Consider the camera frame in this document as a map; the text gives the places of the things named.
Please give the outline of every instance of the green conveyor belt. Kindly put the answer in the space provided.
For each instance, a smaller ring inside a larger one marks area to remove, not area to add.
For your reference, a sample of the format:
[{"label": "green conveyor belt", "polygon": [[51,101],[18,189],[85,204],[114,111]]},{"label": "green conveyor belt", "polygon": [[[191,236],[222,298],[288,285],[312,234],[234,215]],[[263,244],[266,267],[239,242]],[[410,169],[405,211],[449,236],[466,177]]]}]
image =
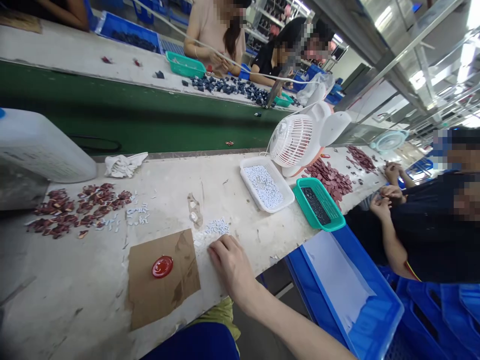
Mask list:
[{"label": "green conveyor belt", "polygon": [[0,107],[43,114],[66,134],[117,140],[123,154],[265,148],[287,115],[5,61],[0,79]]}]

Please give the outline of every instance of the pink shirt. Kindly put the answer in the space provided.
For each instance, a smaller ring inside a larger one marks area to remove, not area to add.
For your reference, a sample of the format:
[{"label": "pink shirt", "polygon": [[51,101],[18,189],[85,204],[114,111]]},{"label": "pink shirt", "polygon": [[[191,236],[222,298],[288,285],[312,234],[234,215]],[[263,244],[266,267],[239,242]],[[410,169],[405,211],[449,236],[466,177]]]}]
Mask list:
[{"label": "pink shirt", "polygon": [[[224,35],[227,29],[230,27],[230,24],[222,23],[220,20],[220,15],[218,14],[217,7],[214,3],[214,0],[194,0],[196,7],[196,15],[198,16],[198,23],[200,24],[200,35],[198,40],[204,44],[207,44],[214,48],[215,50],[225,54],[230,59],[232,58],[227,52],[224,43]],[[240,29],[240,35],[236,40],[236,56],[237,58],[242,56],[246,50],[245,45],[245,31],[243,28]],[[209,65],[212,65],[214,71],[224,73],[222,66],[217,67],[213,64],[200,60],[203,65],[207,68]]]}]

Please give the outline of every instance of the white plastic jug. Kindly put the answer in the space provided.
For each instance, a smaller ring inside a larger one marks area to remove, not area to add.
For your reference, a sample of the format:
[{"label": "white plastic jug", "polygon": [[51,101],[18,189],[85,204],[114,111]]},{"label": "white plastic jug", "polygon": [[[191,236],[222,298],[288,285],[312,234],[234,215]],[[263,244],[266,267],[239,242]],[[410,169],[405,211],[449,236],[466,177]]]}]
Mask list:
[{"label": "white plastic jug", "polygon": [[97,165],[45,116],[0,108],[0,157],[58,183],[97,176]]}]

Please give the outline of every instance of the white plastic tray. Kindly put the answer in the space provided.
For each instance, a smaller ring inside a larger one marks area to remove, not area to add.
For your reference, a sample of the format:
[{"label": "white plastic tray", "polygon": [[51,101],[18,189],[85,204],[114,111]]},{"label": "white plastic tray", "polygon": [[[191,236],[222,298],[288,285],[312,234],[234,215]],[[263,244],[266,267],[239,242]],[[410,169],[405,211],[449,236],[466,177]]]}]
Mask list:
[{"label": "white plastic tray", "polygon": [[[244,168],[249,168],[249,167],[258,166],[258,165],[264,166],[266,168],[271,178],[273,179],[275,184],[278,186],[278,190],[283,195],[283,201],[275,207],[272,207],[272,208],[265,207],[264,203],[260,200],[259,195],[255,191],[255,188],[252,182],[249,180],[249,177],[245,173]],[[253,197],[253,200],[255,200],[256,205],[260,210],[263,210],[264,212],[267,212],[270,214],[276,213],[277,211],[280,211],[283,208],[286,208],[288,205],[290,205],[295,201],[294,192],[292,191],[292,189],[290,189],[290,186],[287,184],[282,174],[280,174],[280,171],[277,169],[277,167],[274,165],[274,163],[268,156],[249,157],[240,161],[240,175],[243,181],[245,182],[245,185],[248,188],[248,191],[250,191],[250,194]]]}]

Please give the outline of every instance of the plastic bag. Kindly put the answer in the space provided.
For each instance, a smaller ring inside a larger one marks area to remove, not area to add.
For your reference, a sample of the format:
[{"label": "plastic bag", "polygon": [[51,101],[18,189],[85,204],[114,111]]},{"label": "plastic bag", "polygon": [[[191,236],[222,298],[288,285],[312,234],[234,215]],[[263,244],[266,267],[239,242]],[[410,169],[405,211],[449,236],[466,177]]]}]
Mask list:
[{"label": "plastic bag", "polygon": [[296,95],[296,99],[300,102],[302,105],[306,105],[307,102],[309,101],[310,97],[314,93],[314,91],[317,89],[319,86],[318,83],[323,83],[326,88],[325,92],[325,97],[332,91],[334,85],[335,85],[335,78],[332,74],[330,73],[321,73],[318,72],[312,80],[305,86],[303,90],[300,90],[298,94]]}]

